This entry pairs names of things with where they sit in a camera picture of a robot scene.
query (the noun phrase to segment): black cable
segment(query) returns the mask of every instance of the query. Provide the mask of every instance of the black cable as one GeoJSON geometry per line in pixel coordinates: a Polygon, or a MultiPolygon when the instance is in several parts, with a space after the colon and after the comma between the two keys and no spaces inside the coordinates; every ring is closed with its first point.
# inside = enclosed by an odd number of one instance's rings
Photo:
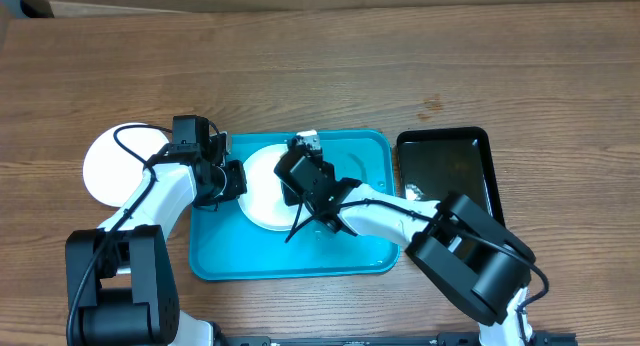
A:
{"type": "Polygon", "coordinates": [[[302,196],[300,196],[300,203],[298,204],[298,212],[296,212],[296,219],[295,221],[293,221],[293,225],[291,226],[291,230],[289,231],[289,235],[287,236],[287,238],[284,240],[284,243],[288,243],[289,240],[291,240],[291,238],[293,237],[293,235],[296,234],[296,232],[298,232],[299,229],[301,229],[302,227],[304,227],[304,225],[302,225],[301,227],[296,227],[298,225],[298,220],[300,220],[300,213],[302,212],[302,205],[305,204],[305,194],[302,194],[302,196]]]}
{"type": "Polygon", "coordinates": [[[216,158],[214,159],[213,164],[214,165],[219,165],[222,162],[222,157],[223,155],[223,150],[222,150],[222,138],[220,137],[220,131],[218,131],[218,127],[216,127],[216,124],[213,123],[213,121],[209,121],[209,126],[211,126],[213,128],[213,130],[216,132],[216,140],[218,143],[218,149],[216,150],[216,158]]]}
{"type": "Polygon", "coordinates": [[[509,250],[506,247],[497,245],[491,241],[487,241],[485,239],[483,239],[482,237],[476,236],[474,234],[471,234],[465,230],[463,230],[462,228],[454,225],[451,222],[442,222],[442,221],[438,221],[433,219],[432,217],[429,216],[425,216],[422,215],[420,213],[417,213],[415,211],[411,211],[411,210],[407,210],[404,209],[398,205],[394,205],[390,202],[386,202],[386,201],[382,201],[382,200],[372,200],[372,199],[364,199],[364,200],[360,200],[360,201],[352,201],[352,202],[345,202],[342,204],[338,204],[335,207],[325,210],[323,212],[317,213],[317,214],[313,214],[307,218],[306,220],[304,220],[300,225],[296,226],[297,222],[298,222],[298,216],[300,213],[300,208],[302,207],[302,202],[300,203],[300,207],[298,208],[298,215],[296,216],[296,222],[294,223],[293,227],[291,228],[291,231],[289,232],[289,236],[287,237],[287,239],[285,240],[285,242],[288,242],[291,237],[293,237],[293,235],[295,235],[301,228],[303,228],[304,226],[306,226],[307,224],[309,224],[311,221],[313,220],[317,220],[318,218],[324,216],[324,215],[328,215],[328,214],[334,214],[334,213],[338,213],[340,212],[340,210],[342,210],[343,208],[347,208],[347,207],[353,207],[353,206],[361,206],[361,205],[380,205],[380,206],[384,206],[387,208],[390,208],[392,210],[398,211],[400,213],[406,214],[412,218],[418,219],[418,220],[422,220],[422,221],[427,221],[427,222],[431,222],[432,224],[435,224],[437,226],[440,227],[444,227],[444,228],[449,228],[451,231],[453,231],[457,236],[459,236],[460,238],[463,239],[470,239],[473,240],[479,244],[482,244],[486,247],[489,247],[495,251],[501,252],[511,258],[513,258],[514,260],[520,262],[521,264],[523,264],[524,266],[526,266],[527,268],[529,268],[529,270],[533,271],[533,273],[535,273],[536,275],[538,275],[538,277],[540,277],[540,280],[542,280],[542,290],[540,290],[537,294],[527,298],[526,300],[524,300],[520,305],[518,305],[518,307],[516,308],[516,313],[518,314],[518,324],[519,324],[519,328],[520,328],[520,338],[522,339],[522,341],[524,342],[525,345],[528,345],[529,342],[526,341],[526,334],[525,334],[525,329],[524,329],[524,320],[523,320],[523,315],[524,315],[524,309],[525,307],[527,307],[528,305],[534,303],[535,301],[541,299],[542,297],[544,297],[548,292],[549,292],[549,279],[547,278],[547,276],[544,274],[544,272],[542,272],[542,270],[540,270],[536,265],[534,265],[532,262],[527,261],[525,258],[523,258],[522,256],[518,255],[517,253],[515,253],[512,250],[509,250]]]}
{"type": "Polygon", "coordinates": [[[125,145],[123,145],[122,142],[120,142],[120,140],[118,139],[118,133],[120,133],[120,131],[132,129],[132,128],[150,128],[150,129],[156,129],[156,130],[171,133],[171,130],[169,129],[166,129],[160,126],[153,126],[153,125],[126,125],[126,126],[119,127],[113,133],[113,139],[116,141],[116,144],[122,147],[123,150],[125,150],[127,153],[133,156],[136,160],[142,162],[145,168],[149,170],[149,173],[151,174],[151,179],[149,180],[149,184],[144,189],[144,191],[142,191],[140,196],[133,202],[133,204],[131,204],[131,207],[125,210],[122,217],[107,232],[107,235],[104,237],[102,242],[100,242],[100,244],[94,251],[93,256],[89,260],[89,264],[87,265],[87,268],[85,269],[84,274],[82,275],[82,279],[80,280],[80,284],[78,285],[78,290],[76,291],[76,294],[73,297],[73,302],[71,303],[71,308],[69,309],[69,317],[67,318],[67,345],[68,346],[73,346],[73,325],[75,323],[74,320],[76,318],[76,315],[78,314],[78,305],[80,303],[80,296],[82,295],[82,292],[84,291],[84,288],[87,285],[87,282],[89,280],[89,275],[91,274],[91,271],[95,267],[95,264],[98,261],[98,257],[100,257],[100,255],[104,252],[106,247],[111,242],[111,239],[116,235],[116,232],[118,231],[118,229],[125,223],[126,220],[128,220],[131,217],[131,215],[133,215],[133,212],[138,208],[138,206],[140,206],[142,201],[144,201],[147,195],[151,192],[153,185],[158,181],[156,177],[156,172],[153,169],[153,167],[150,166],[145,159],[140,157],[135,152],[131,151],[131,149],[129,149],[125,145]]]}

